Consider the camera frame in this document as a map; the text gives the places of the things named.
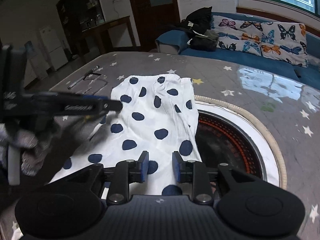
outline washing machine drum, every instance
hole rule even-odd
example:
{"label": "washing machine drum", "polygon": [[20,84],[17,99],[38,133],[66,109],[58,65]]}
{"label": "washing machine drum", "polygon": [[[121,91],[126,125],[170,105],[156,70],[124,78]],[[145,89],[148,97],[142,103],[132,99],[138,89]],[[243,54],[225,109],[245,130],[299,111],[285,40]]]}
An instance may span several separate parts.
{"label": "washing machine drum", "polygon": [[199,110],[196,144],[207,167],[216,168],[219,163],[229,163],[264,179],[264,164],[257,146],[242,129],[226,118]]}

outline sofa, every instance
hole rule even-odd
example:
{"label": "sofa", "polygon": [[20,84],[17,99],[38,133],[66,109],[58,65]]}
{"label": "sofa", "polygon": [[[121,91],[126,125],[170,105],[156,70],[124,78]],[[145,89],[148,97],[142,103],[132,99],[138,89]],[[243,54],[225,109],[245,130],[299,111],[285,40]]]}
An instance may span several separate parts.
{"label": "sofa", "polygon": [[[240,13],[212,12],[212,18],[216,16],[231,18],[238,21],[254,21],[258,23],[273,22],[267,18]],[[305,67],[241,51],[221,49],[219,46],[214,52],[194,50],[188,47],[188,35],[180,30],[171,30],[162,34],[156,39],[156,44],[158,52],[234,62],[269,71],[320,90],[320,38],[308,32],[305,33],[305,38],[307,41],[306,57],[308,58],[308,63]]]}

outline electrical outlet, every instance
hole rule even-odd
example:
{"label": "electrical outlet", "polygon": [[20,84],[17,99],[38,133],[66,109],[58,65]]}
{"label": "electrical outlet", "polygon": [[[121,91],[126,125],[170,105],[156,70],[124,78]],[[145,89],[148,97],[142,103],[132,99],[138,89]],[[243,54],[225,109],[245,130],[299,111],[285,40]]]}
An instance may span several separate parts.
{"label": "electrical outlet", "polygon": [[112,0],[112,3],[119,2],[120,0]]}

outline refrigerator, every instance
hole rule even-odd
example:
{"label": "refrigerator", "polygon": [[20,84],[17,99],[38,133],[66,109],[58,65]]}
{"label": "refrigerator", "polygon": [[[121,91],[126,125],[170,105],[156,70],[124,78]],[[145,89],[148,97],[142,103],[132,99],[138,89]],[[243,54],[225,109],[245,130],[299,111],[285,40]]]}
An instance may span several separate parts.
{"label": "refrigerator", "polygon": [[41,29],[39,33],[51,67],[54,70],[57,70],[68,63],[56,31],[50,26],[47,26]]}

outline wooden door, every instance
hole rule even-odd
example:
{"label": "wooden door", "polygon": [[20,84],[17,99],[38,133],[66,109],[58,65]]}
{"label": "wooden door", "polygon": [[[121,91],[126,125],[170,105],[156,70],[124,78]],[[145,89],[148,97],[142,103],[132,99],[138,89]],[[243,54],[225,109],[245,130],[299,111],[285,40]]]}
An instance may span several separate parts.
{"label": "wooden door", "polygon": [[142,49],[155,48],[155,40],[180,22],[177,0],[130,0]]}

